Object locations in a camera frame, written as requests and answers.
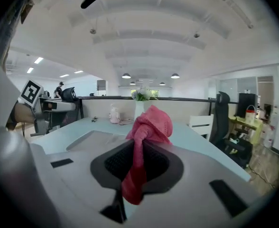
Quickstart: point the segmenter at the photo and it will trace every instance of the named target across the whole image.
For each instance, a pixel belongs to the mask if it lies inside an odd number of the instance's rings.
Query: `white flowers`
[[[131,96],[136,101],[148,101],[152,94],[148,88],[140,88],[132,92]]]

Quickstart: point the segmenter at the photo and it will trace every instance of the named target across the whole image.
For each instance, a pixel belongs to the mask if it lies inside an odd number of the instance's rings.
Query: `white chair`
[[[210,116],[190,116],[189,127],[199,135],[206,134],[206,140],[209,141],[214,115]]]

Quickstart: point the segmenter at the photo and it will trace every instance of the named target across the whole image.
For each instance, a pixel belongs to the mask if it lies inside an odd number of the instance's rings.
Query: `desk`
[[[59,153],[65,152],[69,145],[90,131],[96,130],[118,135],[127,135],[131,128],[132,124],[112,124],[109,119],[99,118],[97,122],[93,123],[91,122],[91,118],[83,118],[36,139],[33,143],[41,145],[46,154]],[[249,181],[250,175],[246,171],[185,124],[173,123],[173,134],[169,139],[175,146],[214,158],[245,181]]]
[[[254,119],[253,124],[248,124],[245,122],[245,118],[240,118],[240,117],[229,117],[229,120],[234,123],[234,124],[240,124],[244,127],[248,127],[252,130],[254,130],[253,136],[250,138],[250,143],[252,143],[253,146],[257,145],[260,140],[260,134],[263,129],[263,121],[260,119]]]

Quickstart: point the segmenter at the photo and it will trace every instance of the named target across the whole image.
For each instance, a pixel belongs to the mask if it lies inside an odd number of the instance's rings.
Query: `vase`
[[[143,112],[145,112],[144,109],[144,101],[135,101],[135,112],[134,112],[134,120],[140,116]]]

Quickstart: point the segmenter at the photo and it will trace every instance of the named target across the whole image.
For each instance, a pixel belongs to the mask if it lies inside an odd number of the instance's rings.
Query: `yellow desk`
[[[248,124],[245,122],[245,118],[240,118],[240,117],[229,117],[229,120],[234,123],[234,124],[240,124],[244,127],[248,127],[252,130],[254,130],[254,134],[253,136],[251,136],[250,138],[250,143],[252,143],[253,146],[257,145],[259,143],[260,140],[260,134],[262,132],[263,129],[263,121],[260,119],[254,119],[254,123],[253,124]]]

